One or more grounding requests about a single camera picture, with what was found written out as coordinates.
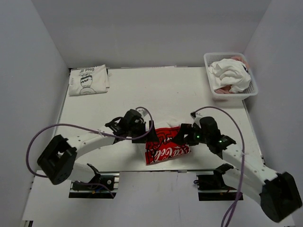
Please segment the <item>white t-shirt with red-black print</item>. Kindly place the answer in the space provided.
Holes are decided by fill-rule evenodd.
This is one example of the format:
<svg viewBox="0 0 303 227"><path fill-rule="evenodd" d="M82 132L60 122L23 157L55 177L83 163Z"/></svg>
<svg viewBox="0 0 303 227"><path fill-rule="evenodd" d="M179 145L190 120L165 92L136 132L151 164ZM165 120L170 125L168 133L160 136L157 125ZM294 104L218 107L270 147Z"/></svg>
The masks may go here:
<svg viewBox="0 0 303 227"><path fill-rule="evenodd" d="M191 153L188 145L177 145L171 141L179 132L180 125L181 123L174 118L166 122L155 123L155 132L159 142L146 142L142 147L146 165L153 165Z"/></svg>

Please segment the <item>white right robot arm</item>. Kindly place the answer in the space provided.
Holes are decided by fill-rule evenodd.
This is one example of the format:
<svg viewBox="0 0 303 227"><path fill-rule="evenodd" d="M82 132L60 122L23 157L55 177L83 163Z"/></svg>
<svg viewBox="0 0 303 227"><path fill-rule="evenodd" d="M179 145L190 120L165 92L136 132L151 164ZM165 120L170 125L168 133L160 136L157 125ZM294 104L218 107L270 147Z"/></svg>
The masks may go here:
<svg viewBox="0 0 303 227"><path fill-rule="evenodd" d="M221 134L216 124L182 124L171 140L178 145L207 145L225 161L213 171L218 188L237 188L259 204L268 218L278 223L301 208L303 202L295 180L288 172L278 173L241 151L235 140Z"/></svg>

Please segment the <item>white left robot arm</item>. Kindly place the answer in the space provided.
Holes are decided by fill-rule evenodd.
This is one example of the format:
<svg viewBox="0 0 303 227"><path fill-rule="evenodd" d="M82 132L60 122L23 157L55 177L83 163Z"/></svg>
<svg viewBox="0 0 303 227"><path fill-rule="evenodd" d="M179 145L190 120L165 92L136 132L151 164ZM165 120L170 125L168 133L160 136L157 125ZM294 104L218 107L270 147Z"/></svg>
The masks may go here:
<svg viewBox="0 0 303 227"><path fill-rule="evenodd" d="M38 158L37 164L54 185L64 182L71 176L72 171L76 169L77 158L100 147L124 140L139 144L159 142L153 120L149 121L147 130L142 118L126 120L117 117L97 131L72 124L65 124L65 126L82 129L88 133L73 138L56 135Z"/></svg>

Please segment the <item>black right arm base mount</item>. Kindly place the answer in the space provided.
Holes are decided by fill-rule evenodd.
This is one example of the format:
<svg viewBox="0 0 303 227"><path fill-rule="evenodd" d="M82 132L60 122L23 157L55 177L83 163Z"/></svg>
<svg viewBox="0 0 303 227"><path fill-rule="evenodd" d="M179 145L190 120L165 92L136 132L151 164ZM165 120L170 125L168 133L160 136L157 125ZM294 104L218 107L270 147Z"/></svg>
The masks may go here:
<svg viewBox="0 0 303 227"><path fill-rule="evenodd" d="M234 201L236 199L236 188L227 186L223 180L227 170L234 167L223 164L214 169L211 174L198 174L193 184L197 186L199 201Z"/></svg>

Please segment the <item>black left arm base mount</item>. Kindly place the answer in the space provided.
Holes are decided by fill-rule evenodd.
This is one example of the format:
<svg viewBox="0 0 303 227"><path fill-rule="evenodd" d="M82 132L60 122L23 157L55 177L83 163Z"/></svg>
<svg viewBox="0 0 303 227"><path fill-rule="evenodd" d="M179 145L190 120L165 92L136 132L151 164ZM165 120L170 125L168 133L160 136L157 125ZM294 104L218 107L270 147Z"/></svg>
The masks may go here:
<svg viewBox="0 0 303 227"><path fill-rule="evenodd" d="M92 164L76 163L68 179L71 180L69 198L113 199L119 173L100 172Z"/></svg>

